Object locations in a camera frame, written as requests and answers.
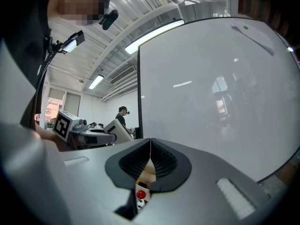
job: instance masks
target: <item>fluorescent light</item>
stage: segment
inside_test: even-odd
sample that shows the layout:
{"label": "fluorescent light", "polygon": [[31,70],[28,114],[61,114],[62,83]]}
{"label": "fluorescent light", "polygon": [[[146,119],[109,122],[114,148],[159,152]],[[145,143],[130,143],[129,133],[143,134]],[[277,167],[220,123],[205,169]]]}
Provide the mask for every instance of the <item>fluorescent light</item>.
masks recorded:
{"label": "fluorescent light", "polygon": [[98,75],[96,79],[93,81],[93,83],[90,85],[89,89],[94,89],[98,85],[98,83],[101,82],[102,79],[103,76]]}
{"label": "fluorescent light", "polygon": [[180,87],[180,86],[183,86],[183,85],[190,84],[190,83],[192,83],[192,82],[193,82],[193,81],[184,82],[184,83],[182,83],[182,84],[177,84],[177,85],[174,85],[173,87],[174,87],[174,88],[177,88],[177,87]]}
{"label": "fluorescent light", "polygon": [[184,4],[185,4],[185,5],[192,5],[192,4],[195,4],[195,2],[192,2],[192,1],[190,1],[190,0],[185,0],[185,1],[184,1]]}
{"label": "fluorescent light", "polygon": [[151,38],[154,38],[156,36],[158,36],[159,34],[168,31],[172,28],[181,26],[182,24],[184,24],[183,20],[179,20],[173,23],[170,23],[168,25],[165,25],[161,28],[158,28],[148,34],[146,34],[145,36],[141,37],[140,39],[138,39],[137,41],[133,42],[132,44],[130,44],[129,46],[127,46],[125,48],[125,51],[129,54],[133,54],[138,50],[139,45],[143,44],[144,42],[147,42],[148,40],[150,40]]}
{"label": "fluorescent light", "polygon": [[63,48],[63,50],[65,50],[66,52],[70,53],[70,52],[72,52],[76,47],[77,47],[77,42],[76,42],[76,40],[73,40],[73,41],[70,42],[65,48]]}

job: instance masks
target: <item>black cap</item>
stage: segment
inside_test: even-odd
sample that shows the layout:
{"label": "black cap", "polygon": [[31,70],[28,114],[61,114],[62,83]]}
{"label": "black cap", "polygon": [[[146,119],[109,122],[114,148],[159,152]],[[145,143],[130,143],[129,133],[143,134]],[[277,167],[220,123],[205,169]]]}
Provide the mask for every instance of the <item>black cap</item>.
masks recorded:
{"label": "black cap", "polygon": [[101,0],[101,2],[98,4],[98,13],[99,14],[88,15],[86,25],[91,25],[91,24],[101,20],[104,17],[104,15],[107,14],[109,11],[110,1],[111,0]]}
{"label": "black cap", "polygon": [[127,110],[127,108],[126,108],[125,106],[119,107],[119,112],[121,112],[121,111],[124,110],[124,109]]}

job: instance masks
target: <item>window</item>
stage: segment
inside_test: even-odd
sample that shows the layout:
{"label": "window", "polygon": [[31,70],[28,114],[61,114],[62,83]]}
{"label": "window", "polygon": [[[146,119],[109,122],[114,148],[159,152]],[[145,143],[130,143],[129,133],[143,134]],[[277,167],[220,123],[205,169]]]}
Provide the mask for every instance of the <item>window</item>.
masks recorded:
{"label": "window", "polygon": [[48,130],[52,130],[58,111],[62,108],[64,92],[50,89],[47,107],[45,112],[45,124]]}
{"label": "window", "polygon": [[227,90],[227,83],[224,77],[217,77],[214,84],[211,87],[213,93],[223,92]]}

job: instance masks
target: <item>air vent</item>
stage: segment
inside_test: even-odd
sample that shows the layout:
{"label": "air vent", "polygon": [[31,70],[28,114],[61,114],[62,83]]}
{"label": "air vent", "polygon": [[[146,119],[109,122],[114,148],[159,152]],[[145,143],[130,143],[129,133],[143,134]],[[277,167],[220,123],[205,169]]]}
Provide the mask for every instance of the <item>air vent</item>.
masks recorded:
{"label": "air vent", "polygon": [[125,70],[124,72],[122,72],[121,74],[116,76],[114,79],[112,79],[111,80],[111,85],[114,85],[117,81],[121,80],[122,78],[128,76],[129,74],[131,74],[135,71],[136,71],[135,67],[131,66],[130,68],[128,68],[127,70]]}

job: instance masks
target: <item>ceiling beam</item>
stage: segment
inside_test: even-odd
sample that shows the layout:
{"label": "ceiling beam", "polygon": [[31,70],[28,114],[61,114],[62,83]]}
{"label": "ceiling beam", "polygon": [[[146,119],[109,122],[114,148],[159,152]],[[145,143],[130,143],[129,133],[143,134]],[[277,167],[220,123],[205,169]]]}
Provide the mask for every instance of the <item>ceiling beam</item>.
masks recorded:
{"label": "ceiling beam", "polygon": [[61,87],[61,88],[64,88],[64,89],[69,89],[69,90],[73,90],[75,92],[79,92],[79,93],[85,93],[85,94],[88,94],[88,95],[93,95],[93,96],[96,96],[96,97],[99,97],[99,99],[101,99],[101,96],[99,95],[95,95],[95,94],[92,94],[92,93],[89,93],[89,92],[81,92],[79,90],[75,90],[74,88],[68,88],[68,87],[65,87],[61,84],[58,84],[58,83],[55,83],[55,82],[49,82],[49,84],[52,84],[54,86],[57,86],[57,87]]}
{"label": "ceiling beam", "polygon": [[[195,0],[196,2],[211,2],[211,1],[226,1],[226,0]],[[168,11],[171,11],[173,9],[176,9],[176,4],[168,3],[165,4],[153,11],[150,11],[146,15],[140,17],[136,21],[134,21],[131,25],[129,25],[126,29],[124,29],[106,48],[105,50],[100,54],[98,59],[95,61],[94,65],[90,69],[89,73],[86,75],[86,78],[89,79],[95,70],[98,68],[98,66],[102,63],[102,61],[106,58],[106,56],[124,39],[126,38],[130,33],[132,33],[134,30],[142,26],[144,23],[148,22],[149,20],[166,13]],[[85,87],[85,84],[82,85],[81,91],[83,91]]]}
{"label": "ceiling beam", "polygon": [[111,91],[111,92],[109,92],[107,95],[105,95],[105,96],[101,99],[101,101],[103,101],[104,99],[107,99],[107,98],[110,97],[112,94],[114,94],[114,93],[116,93],[117,91],[119,91],[119,90],[121,90],[121,89],[127,87],[128,85],[130,85],[130,84],[132,84],[132,83],[134,83],[134,82],[137,82],[137,78],[135,78],[135,79],[133,79],[133,80],[127,82],[126,84],[124,84],[124,85],[122,85],[122,86],[119,86],[119,87],[115,88],[113,91]]}
{"label": "ceiling beam", "polygon": [[135,87],[135,86],[137,86],[137,82],[132,83],[132,84],[130,84],[130,85],[127,85],[126,87],[120,89],[118,92],[112,93],[111,95],[107,96],[105,99],[103,99],[103,98],[100,99],[100,101],[105,102],[105,101],[108,100],[109,98],[113,97],[115,94],[118,94],[118,93],[120,93],[120,92],[126,91],[126,90],[128,90],[128,89],[130,89],[130,88],[133,88],[133,87]]}
{"label": "ceiling beam", "polygon": [[133,90],[131,90],[131,91],[129,91],[129,92],[125,92],[125,93],[123,93],[123,94],[121,94],[121,95],[119,95],[119,96],[117,96],[117,97],[114,97],[114,98],[112,98],[112,99],[110,99],[110,100],[106,100],[106,102],[113,101],[113,100],[116,99],[116,98],[122,97],[122,96],[124,96],[124,95],[126,95],[126,94],[128,94],[128,93],[131,93],[131,92],[135,92],[136,90],[137,90],[137,88],[136,88],[136,89],[133,89]]}
{"label": "ceiling beam", "polygon": [[68,75],[70,75],[71,77],[73,77],[73,78],[76,79],[76,80],[83,80],[84,83],[90,81],[88,78],[85,78],[85,77],[83,77],[83,76],[80,76],[80,75],[71,73],[71,72],[69,72],[69,71],[66,71],[66,70],[64,70],[64,69],[62,69],[62,68],[60,68],[60,67],[53,66],[53,65],[51,65],[51,64],[49,65],[49,68],[50,68],[50,69],[58,70],[58,71],[60,71],[60,73],[63,72],[63,73],[65,73],[65,74],[68,74]]}

